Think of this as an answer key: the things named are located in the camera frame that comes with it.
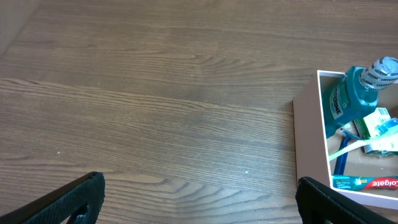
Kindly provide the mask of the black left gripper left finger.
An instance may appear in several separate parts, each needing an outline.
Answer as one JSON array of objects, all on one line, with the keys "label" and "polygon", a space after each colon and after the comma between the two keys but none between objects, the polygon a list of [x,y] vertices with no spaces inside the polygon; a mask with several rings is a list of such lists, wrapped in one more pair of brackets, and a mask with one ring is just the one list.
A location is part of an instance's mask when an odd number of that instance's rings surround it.
[{"label": "black left gripper left finger", "polygon": [[1,216],[1,223],[96,223],[105,198],[101,172],[86,175]]}]

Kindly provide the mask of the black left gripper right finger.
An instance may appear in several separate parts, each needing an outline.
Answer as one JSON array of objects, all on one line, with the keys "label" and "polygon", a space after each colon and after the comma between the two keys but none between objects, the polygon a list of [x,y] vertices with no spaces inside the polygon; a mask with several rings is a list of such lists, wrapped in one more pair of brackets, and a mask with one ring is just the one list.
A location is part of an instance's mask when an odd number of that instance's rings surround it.
[{"label": "black left gripper right finger", "polygon": [[395,224],[311,177],[298,180],[295,199],[304,224]]}]

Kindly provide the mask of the toothpaste tube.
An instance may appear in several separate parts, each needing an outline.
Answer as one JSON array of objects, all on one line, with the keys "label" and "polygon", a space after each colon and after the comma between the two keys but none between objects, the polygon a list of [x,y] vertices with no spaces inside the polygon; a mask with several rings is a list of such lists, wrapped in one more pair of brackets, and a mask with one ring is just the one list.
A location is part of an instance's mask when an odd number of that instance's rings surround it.
[{"label": "toothpaste tube", "polygon": [[358,177],[333,175],[333,186],[337,189],[361,191],[368,189],[397,190],[397,176],[390,177]]}]

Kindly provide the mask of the blue disposable razor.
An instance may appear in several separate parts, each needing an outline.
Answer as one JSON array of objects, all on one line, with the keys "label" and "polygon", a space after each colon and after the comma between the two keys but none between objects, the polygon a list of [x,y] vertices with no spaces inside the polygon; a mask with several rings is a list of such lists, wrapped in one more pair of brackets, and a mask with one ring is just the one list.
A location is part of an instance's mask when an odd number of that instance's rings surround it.
[{"label": "blue disposable razor", "polygon": [[[341,141],[339,150],[342,150],[344,147],[348,145],[351,140],[361,140],[361,137],[353,134],[352,132],[345,130],[343,128],[340,129],[340,132],[345,135],[343,140]],[[334,175],[344,175],[346,161],[347,161],[348,153],[344,153],[336,158],[336,164],[333,174]]]}]

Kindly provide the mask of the green white soap packet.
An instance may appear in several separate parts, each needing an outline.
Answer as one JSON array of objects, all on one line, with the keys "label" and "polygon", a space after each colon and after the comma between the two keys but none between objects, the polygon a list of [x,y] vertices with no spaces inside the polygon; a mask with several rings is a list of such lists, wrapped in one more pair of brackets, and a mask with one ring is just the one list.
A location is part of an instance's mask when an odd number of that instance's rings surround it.
[{"label": "green white soap packet", "polygon": [[[354,120],[354,124],[362,139],[372,139],[380,135],[377,127],[389,121],[391,116],[386,108],[376,108],[376,110],[361,119]],[[378,141],[363,147],[366,154],[378,156],[397,155],[397,137],[390,141]]]}]

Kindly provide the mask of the blue mouthwash bottle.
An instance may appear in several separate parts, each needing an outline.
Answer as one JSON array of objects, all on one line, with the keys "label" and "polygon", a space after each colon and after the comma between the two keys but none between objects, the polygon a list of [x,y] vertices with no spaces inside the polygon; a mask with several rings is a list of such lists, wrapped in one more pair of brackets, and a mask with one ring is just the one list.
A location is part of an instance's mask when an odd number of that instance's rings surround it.
[{"label": "blue mouthwash bottle", "polygon": [[351,67],[339,82],[322,94],[327,138],[345,124],[376,110],[379,92],[397,80],[397,59],[381,57],[370,66]]}]

